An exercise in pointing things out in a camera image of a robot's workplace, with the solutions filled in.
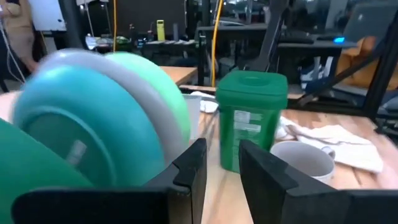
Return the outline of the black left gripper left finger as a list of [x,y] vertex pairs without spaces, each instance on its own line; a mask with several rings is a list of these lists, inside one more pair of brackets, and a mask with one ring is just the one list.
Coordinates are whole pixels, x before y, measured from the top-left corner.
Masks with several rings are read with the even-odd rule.
[[200,223],[207,178],[206,139],[197,139],[163,172],[141,187],[48,189],[22,194],[14,223]]

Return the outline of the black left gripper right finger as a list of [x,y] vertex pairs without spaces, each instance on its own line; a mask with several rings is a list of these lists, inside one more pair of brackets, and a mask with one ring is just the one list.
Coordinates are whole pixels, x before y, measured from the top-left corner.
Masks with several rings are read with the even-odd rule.
[[239,171],[254,223],[397,224],[396,190],[337,190],[249,140]]

